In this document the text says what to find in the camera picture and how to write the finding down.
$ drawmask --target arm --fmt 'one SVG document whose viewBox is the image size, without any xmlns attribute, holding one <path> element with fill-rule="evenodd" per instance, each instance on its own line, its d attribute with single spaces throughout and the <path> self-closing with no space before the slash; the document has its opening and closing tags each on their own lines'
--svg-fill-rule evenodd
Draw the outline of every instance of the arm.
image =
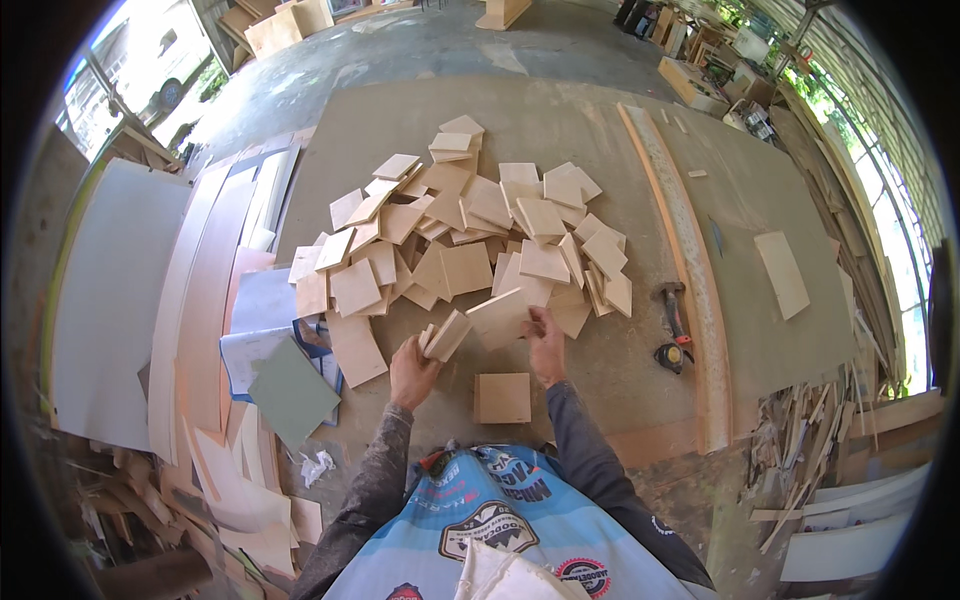
<svg viewBox="0 0 960 600">
<path fill-rule="evenodd" d="M 417 336 L 403 343 L 390 363 L 390 403 L 350 482 L 340 513 L 310 553 L 291 600 L 320 598 L 367 540 L 403 509 L 413 410 L 429 394 L 441 363 L 425 363 Z"/>
<path fill-rule="evenodd" d="M 523 324 L 530 363 L 546 388 L 547 411 L 566 482 L 592 500 L 682 581 L 713 589 L 703 563 L 636 496 L 613 448 L 600 433 L 573 384 L 566 379 L 564 333 L 544 308 L 531 307 Z"/>
</svg>

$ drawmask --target hammer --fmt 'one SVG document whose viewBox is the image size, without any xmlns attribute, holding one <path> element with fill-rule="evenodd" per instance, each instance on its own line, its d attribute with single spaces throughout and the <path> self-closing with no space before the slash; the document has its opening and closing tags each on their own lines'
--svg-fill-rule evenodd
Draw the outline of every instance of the hammer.
<svg viewBox="0 0 960 600">
<path fill-rule="evenodd" d="M 684 290 L 684 284 L 680 281 L 667 281 L 657 286 L 650 298 L 658 300 L 663 297 L 666 305 L 666 318 L 670 322 L 670 328 L 673 329 L 673 339 L 677 344 L 686 344 L 692 338 L 684 333 L 684 325 L 680 322 L 680 310 L 677 307 L 677 292 Z"/>
</svg>

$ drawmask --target person's left hand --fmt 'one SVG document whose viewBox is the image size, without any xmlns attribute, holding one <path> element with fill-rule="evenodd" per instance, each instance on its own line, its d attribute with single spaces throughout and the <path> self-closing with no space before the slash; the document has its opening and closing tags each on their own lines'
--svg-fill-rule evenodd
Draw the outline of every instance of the person's left hand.
<svg viewBox="0 0 960 600">
<path fill-rule="evenodd" d="M 410 336 L 390 359 L 390 401 L 411 412 L 426 400 L 444 365 L 423 358 L 418 337 Z"/>
</svg>

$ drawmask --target car tire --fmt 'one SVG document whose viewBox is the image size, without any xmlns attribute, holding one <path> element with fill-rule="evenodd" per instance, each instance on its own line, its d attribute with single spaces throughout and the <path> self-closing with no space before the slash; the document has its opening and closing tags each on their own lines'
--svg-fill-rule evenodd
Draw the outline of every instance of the car tire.
<svg viewBox="0 0 960 600">
<path fill-rule="evenodd" d="M 164 110 L 173 110 L 183 99 L 183 84 L 176 79 L 168 79 L 159 91 L 160 107 Z"/>
</svg>

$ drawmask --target hand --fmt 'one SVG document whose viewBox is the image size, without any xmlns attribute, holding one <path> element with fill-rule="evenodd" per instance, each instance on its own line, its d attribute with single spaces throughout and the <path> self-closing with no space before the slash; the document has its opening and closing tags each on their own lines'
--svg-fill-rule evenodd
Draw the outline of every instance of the hand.
<svg viewBox="0 0 960 600">
<path fill-rule="evenodd" d="M 390 401 L 413 412 L 433 389 L 444 363 L 420 354 L 419 336 L 411 336 L 390 359 Z"/>
<path fill-rule="evenodd" d="M 524 321 L 523 337 L 530 344 L 530 366 L 544 388 L 566 379 L 564 332 L 546 308 L 530 307 L 531 321 Z"/>
</svg>

